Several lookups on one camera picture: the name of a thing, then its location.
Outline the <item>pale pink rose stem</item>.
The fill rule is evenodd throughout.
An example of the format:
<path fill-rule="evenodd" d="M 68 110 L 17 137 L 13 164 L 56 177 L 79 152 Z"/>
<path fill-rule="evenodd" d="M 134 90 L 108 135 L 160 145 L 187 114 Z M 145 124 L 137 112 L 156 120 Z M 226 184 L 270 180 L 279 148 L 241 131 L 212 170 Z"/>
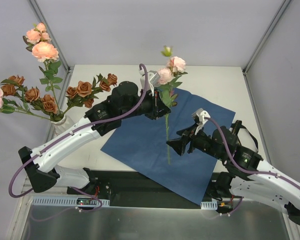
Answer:
<path fill-rule="evenodd" d="M 157 88 L 162 102 L 171 109 L 178 104 L 176 102 L 178 94 L 174 91 L 182 84 L 179 79 L 188 74 L 186 72 L 187 63 L 183 58 L 173 55 L 172 46 L 164 45 L 160 53 L 167 58 L 167 63 L 164 68 L 157 71 L 160 76 Z"/>

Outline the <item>large orange rose stem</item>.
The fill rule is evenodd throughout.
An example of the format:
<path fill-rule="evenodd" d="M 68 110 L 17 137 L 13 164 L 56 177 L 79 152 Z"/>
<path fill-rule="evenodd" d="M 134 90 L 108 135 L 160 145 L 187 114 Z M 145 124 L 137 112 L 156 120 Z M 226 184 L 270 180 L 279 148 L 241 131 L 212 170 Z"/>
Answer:
<path fill-rule="evenodd" d="M 60 122 L 64 114 L 59 110 L 56 97 L 51 94 L 41 95 L 38 87 L 24 85 L 23 76 L 13 75 L 0 83 L 3 91 L 3 107 L 0 113 L 21 113 Z"/>

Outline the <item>small pink flower stem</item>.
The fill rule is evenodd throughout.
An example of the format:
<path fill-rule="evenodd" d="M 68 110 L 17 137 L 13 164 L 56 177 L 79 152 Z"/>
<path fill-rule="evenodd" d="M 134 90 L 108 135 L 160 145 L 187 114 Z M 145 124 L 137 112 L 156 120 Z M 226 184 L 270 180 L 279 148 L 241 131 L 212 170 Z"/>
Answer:
<path fill-rule="evenodd" d="M 0 114 L 18 113 L 43 120 L 49 120 L 40 110 L 35 110 L 33 101 L 40 96 L 37 88 L 25 89 L 22 85 L 3 84 L 0 87 Z"/>

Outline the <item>orange and pink flower bouquet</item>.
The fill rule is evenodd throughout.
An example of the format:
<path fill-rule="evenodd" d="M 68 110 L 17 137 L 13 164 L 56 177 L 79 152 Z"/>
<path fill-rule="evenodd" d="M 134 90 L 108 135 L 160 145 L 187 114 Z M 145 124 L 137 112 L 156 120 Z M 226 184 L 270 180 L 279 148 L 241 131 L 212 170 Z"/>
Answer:
<path fill-rule="evenodd" d="M 118 83 L 118 77 L 109 73 L 103 76 L 101 73 L 93 77 L 92 83 L 88 81 L 79 81 L 76 87 L 69 86 L 66 90 L 65 97 L 67 99 L 65 113 L 74 107 L 92 108 L 97 94 L 109 93 L 112 87 Z"/>

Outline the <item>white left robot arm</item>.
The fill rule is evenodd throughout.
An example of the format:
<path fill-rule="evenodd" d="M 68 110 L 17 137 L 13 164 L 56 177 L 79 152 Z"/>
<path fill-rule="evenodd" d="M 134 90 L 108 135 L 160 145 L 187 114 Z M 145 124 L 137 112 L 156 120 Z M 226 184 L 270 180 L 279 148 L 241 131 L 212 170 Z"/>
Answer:
<path fill-rule="evenodd" d="M 158 90 L 139 90 L 135 83 L 124 81 L 112 90 L 106 100 L 94 105 L 84 117 L 68 130 L 44 145 L 18 153 L 25 166 L 32 190 L 45 192 L 52 187 L 76 188 L 89 195 L 95 191 L 96 179 L 89 168 L 71 169 L 59 162 L 83 145 L 119 128 L 123 119 L 146 116 L 156 120 L 171 112 L 160 98 Z"/>

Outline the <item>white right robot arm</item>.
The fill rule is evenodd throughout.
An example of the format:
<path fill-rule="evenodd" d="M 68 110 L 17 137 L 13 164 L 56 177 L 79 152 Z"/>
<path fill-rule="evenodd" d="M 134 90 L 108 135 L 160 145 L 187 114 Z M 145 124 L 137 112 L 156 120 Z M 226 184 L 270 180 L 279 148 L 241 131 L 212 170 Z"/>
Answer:
<path fill-rule="evenodd" d="M 300 226 L 300 183 L 276 169 L 252 149 L 240 145 L 239 138 L 225 126 L 212 135 L 195 125 L 177 132 L 166 143 L 179 156 L 200 151 L 222 162 L 226 171 L 217 174 L 206 194 L 218 201 L 239 197 L 250 199 L 286 214 Z"/>

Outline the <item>black ribbon with gold letters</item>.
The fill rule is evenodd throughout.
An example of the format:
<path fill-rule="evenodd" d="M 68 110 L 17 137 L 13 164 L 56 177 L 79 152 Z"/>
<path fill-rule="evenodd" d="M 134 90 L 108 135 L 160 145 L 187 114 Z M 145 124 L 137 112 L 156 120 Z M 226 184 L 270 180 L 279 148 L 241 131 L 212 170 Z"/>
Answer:
<path fill-rule="evenodd" d="M 241 120 L 236 120 L 234 123 L 231 124 L 230 132 L 232 135 L 237 136 L 237 144 L 240 146 L 242 146 L 242 136 L 243 132 L 245 132 L 245 134 L 249 136 L 250 139 L 253 141 L 254 151 L 256 153 L 259 153 L 259 142 L 257 138 L 253 134 L 251 134 L 247 127 L 243 125 L 243 122 Z"/>

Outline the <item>peach peony flower stem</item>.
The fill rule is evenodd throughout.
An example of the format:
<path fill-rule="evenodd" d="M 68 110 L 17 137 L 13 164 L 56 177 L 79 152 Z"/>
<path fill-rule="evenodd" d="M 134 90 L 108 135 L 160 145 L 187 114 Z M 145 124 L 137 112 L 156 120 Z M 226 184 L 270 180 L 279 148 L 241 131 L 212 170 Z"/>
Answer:
<path fill-rule="evenodd" d="M 52 44 L 47 27 L 42 22 L 35 24 L 32 29 L 22 36 L 22 39 L 26 44 L 27 51 L 31 52 L 32 56 L 43 64 L 43 67 L 39 67 L 43 73 L 40 83 L 46 86 L 46 92 L 52 92 L 50 101 L 53 102 L 52 107 L 46 108 L 45 111 L 56 114 L 60 111 L 60 106 L 56 99 L 56 90 L 61 89 L 59 84 L 63 81 L 61 77 L 57 76 L 62 65 L 59 51 Z"/>

